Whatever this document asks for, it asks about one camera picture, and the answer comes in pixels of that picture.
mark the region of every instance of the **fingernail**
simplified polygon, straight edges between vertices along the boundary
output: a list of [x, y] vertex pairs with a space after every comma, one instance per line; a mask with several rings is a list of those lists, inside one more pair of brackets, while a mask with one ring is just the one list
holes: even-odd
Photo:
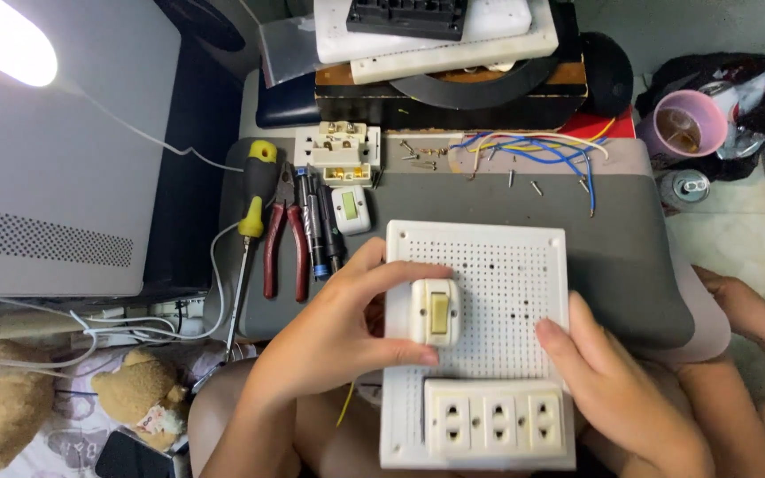
[[418, 357], [418, 363], [421, 365], [439, 365], [439, 354], [434, 351], [426, 351]]
[[557, 322], [551, 319], [542, 319], [537, 322], [536, 331], [544, 339], [550, 339], [557, 337], [563, 330], [558, 326]]

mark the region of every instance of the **hand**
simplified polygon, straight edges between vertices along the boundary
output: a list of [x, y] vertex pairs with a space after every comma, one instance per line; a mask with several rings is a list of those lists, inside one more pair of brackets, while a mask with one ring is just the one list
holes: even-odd
[[704, 267], [693, 266], [707, 292], [713, 294], [728, 317], [731, 329], [749, 339], [756, 339], [763, 327], [765, 300], [736, 277], [723, 277]]
[[589, 423], [666, 476], [712, 475], [701, 433], [595, 322], [578, 293], [568, 296], [568, 320], [569, 333], [552, 320], [540, 320], [537, 337]]
[[277, 401], [321, 393], [395, 365], [437, 365], [439, 354], [408, 339], [377, 339], [383, 293], [403, 282], [445, 278], [445, 266], [385, 261], [385, 241], [370, 239], [267, 346], [250, 380]]

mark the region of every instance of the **red plier handle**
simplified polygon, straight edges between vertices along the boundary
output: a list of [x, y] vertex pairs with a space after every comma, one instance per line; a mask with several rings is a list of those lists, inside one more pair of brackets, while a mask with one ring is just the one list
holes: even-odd
[[[268, 235], [264, 240], [264, 297], [266, 299], [276, 297], [276, 256], [279, 255], [276, 244], [280, 242], [282, 235], [285, 209], [285, 204], [273, 205]], [[291, 223], [294, 244], [297, 246], [297, 290], [294, 297], [298, 302], [303, 302], [309, 297], [309, 248], [303, 232], [303, 221], [300, 219], [300, 207], [296, 204], [288, 207], [288, 222]]]

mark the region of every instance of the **gray mat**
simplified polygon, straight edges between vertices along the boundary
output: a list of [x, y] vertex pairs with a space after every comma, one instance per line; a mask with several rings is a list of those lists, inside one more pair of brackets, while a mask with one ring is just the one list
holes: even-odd
[[[292, 157], [291, 140], [274, 143]], [[685, 345], [695, 325], [677, 289], [653, 180], [622, 174], [594, 179], [598, 205], [595, 218], [590, 219], [588, 195], [568, 174], [521, 173], [513, 188], [508, 188], [504, 174], [483, 174], [468, 182], [452, 173], [387, 173], [379, 188], [368, 194], [374, 228], [348, 237], [348, 251], [355, 251], [371, 236], [384, 237], [386, 223], [392, 219], [562, 228], [567, 240], [568, 286], [583, 295], [606, 328], [631, 347], [663, 350]], [[537, 196], [530, 180], [538, 182], [544, 197]], [[228, 179], [224, 185], [226, 224], [240, 214], [240, 205], [225, 206], [231, 197], [240, 197], [236, 189], [227, 187], [234, 182]], [[225, 247], [237, 250], [237, 246]], [[231, 264], [236, 253], [229, 256]], [[296, 249], [290, 231], [282, 235], [276, 299], [263, 297], [260, 251], [252, 261], [241, 331], [251, 338], [271, 338], [304, 306], [294, 301]], [[239, 262], [234, 264], [221, 270], [237, 270]], [[310, 296], [322, 285], [312, 282]]]

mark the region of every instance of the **small white switch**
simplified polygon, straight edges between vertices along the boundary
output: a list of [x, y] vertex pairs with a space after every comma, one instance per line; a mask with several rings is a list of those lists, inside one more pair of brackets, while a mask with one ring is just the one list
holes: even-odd
[[462, 300], [451, 279], [420, 279], [412, 284], [410, 338], [453, 347], [462, 330]]

